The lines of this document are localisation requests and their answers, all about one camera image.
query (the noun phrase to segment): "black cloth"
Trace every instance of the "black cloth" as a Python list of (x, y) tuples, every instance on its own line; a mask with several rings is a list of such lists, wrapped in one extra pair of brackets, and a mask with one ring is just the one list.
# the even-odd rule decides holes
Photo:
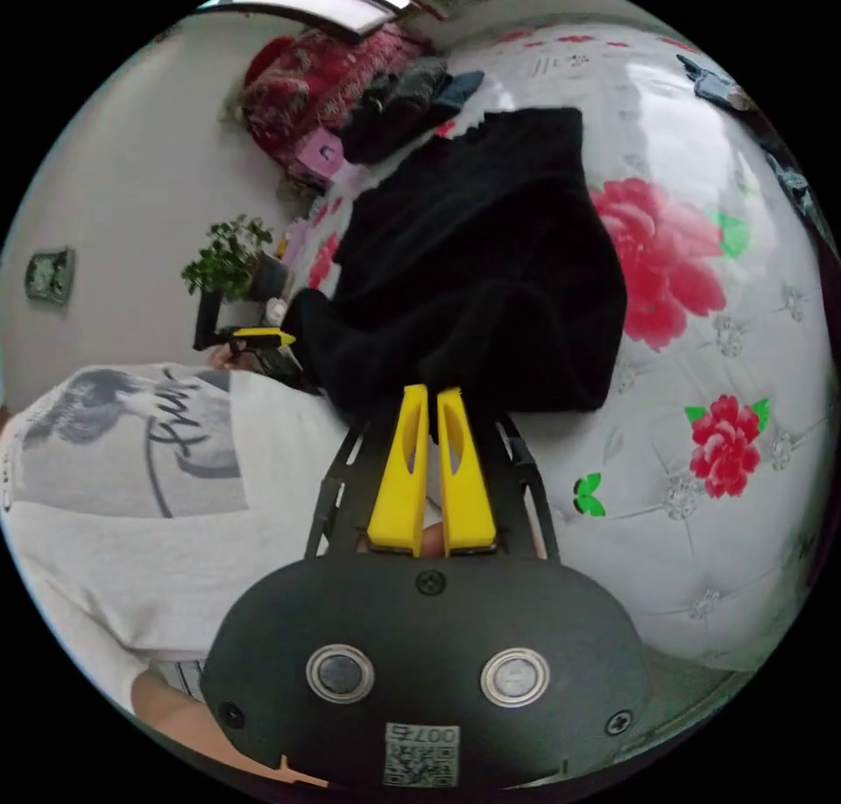
[(626, 295), (582, 138), (578, 109), (490, 114), (363, 193), (334, 298), (303, 290), (284, 319), (306, 376), (355, 415), (407, 384), (507, 411), (599, 408)]

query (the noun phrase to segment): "printed number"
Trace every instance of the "printed number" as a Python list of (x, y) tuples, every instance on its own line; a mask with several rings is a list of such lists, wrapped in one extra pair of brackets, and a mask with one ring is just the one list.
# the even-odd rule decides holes
[(454, 743), (456, 733), (452, 729), (442, 731), (440, 728), (418, 729), (414, 732), (415, 743)]

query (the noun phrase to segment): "screw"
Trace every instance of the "screw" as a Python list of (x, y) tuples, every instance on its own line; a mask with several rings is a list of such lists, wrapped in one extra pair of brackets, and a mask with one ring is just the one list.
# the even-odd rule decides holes
[(229, 728), (245, 727), (245, 714), (233, 702), (223, 702), (219, 706), (219, 716)]
[(440, 570), (422, 570), (414, 584), (421, 594), (435, 596), (447, 587), (447, 577)]
[(604, 733), (608, 737), (617, 737), (619, 734), (624, 734), (633, 722), (633, 714), (630, 710), (620, 710), (614, 714), (604, 726)]

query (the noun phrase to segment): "pink box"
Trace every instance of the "pink box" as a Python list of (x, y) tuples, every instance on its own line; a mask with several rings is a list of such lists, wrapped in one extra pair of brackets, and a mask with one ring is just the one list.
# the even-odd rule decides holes
[(343, 164), (342, 140), (329, 130), (318, 127), (302, 144), (289, 172), (296, 179), (326, 187)]

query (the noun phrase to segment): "label sticker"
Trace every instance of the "label sticker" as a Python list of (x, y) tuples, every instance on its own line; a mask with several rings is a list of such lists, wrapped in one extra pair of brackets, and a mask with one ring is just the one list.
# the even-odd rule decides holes
[(457, 725), (385, 726), (386, 786), (458, 786)]

